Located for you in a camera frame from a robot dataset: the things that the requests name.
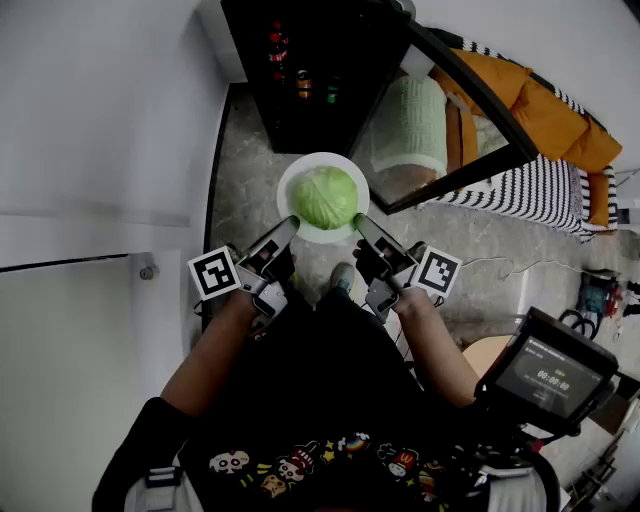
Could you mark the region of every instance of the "green towel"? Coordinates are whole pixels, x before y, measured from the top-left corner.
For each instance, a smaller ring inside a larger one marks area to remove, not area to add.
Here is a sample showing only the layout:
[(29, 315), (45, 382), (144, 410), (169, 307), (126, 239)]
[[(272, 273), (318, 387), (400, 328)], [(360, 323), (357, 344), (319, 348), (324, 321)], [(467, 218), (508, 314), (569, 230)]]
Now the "green towel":
[(393, 82), (372, 126), (371, 164), (375, 172), (396, 165), (421, 165), (438, 177), (447, 172), (447, 98), (438, 83), (407, 76)]

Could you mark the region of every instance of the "cable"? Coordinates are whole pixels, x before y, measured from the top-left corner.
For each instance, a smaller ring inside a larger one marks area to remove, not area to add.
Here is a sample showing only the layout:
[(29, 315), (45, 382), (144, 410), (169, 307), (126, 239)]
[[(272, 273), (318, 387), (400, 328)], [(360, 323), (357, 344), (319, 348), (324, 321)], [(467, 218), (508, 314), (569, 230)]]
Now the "cable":
[[(464, 263), (463, 265), (460, 266), (460, 268), (464, 268), (464, 267), (467, 267), (469, 265), (473, 265), (474, 263), (478, 263), (479, 261), (508, 261), (509, 263), (511, 263), (513, 269), (516, 268), (516, 264), (513, 262), (513, 260), (511, 258), (507, 258), (506, 256), (495, 256), (493, 258), (477, 258), (475, 260), (471, 260), (471, 261), (468, 261), (467, 263)], [(524, 274), (530, 268), (533, 268), (533, 267), (535, 267), (537, 265), (549, 264), (549, 263), (554, 263), (555, 265), (558, 265), (560, 267), (568, 268), (568, 269), (573, 270), (574, 272), (577, 272), (579, 274), (582, 273), (582, 269), (578, 269), (578, 268), (572, 267), (571, 265), (565, 265), (564, 263), (560, 263), (559, 261), (556, 261), (556, 260), (539, 260), (539, 261), (536, 261), (535, 263), (532, 263), (531, 265), (526, 266), (525, 268), (523, 268), (521, 270), (511, 270), (511, 272), (509, 272), (506, 276), (499, 277), (498, 279), (500, 279), (501, 281), (506, 281), (512, 275)]]

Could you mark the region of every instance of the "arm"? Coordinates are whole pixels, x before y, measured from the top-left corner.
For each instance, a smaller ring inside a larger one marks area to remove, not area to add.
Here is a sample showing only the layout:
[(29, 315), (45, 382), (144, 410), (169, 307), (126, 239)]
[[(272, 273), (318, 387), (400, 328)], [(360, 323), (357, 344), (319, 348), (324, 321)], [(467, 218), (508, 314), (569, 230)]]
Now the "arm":
[(256, 315), (252, 296), (233, 292), (160, 396), (189, 416), (204, 414), (240, 355)]
[(471, 404), (478, 376), (451, 338), (427, 293), (420, 288), (403, 291), (394, 310), (400, 317), (419, 375), (427, 378), (453, 405)]

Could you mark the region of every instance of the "shoe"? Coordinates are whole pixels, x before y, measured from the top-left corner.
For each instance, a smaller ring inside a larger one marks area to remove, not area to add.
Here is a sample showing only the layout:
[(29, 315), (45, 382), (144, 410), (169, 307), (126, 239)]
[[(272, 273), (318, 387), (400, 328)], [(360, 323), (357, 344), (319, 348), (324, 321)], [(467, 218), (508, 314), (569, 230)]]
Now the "shoe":
[(331, 272), (331, 288), (341, 288), (347, 294), (353, 288), (356, 278), (356, 269), (349, 263), (338, 263)]

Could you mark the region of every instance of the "white bowl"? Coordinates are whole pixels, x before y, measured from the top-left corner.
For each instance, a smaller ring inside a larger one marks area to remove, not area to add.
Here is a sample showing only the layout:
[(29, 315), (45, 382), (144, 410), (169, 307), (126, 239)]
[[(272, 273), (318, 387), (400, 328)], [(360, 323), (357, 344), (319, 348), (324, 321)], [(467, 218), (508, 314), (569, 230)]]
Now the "white bowl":
[[(353, 182), (356, 184), (358, 191), (358, 213), (367, 213), (369, 211), (369, 186), (362, 171), (351, 160), (336, 155), (335, 153), (311, 153), (298, 158), (293, 162), (280, 178), (278, 183), (278, 192), (276, 201), (278, 205), (278, 213), (283, 219), (290, 215), (297, 215), (292, 205), (291, 195), (293, 185), (297, 178), (316, 167), (339, 167), (346, 172)], [(331, 244), (340, 242), (353, 234), (355, 228), (353, 223), (346, 224), (339, 229), (319, 229), (309, 224), (305, 219), (300, 218), (300, 229), (298, 236), (303, 240), (314, 242), (316, 244)]]

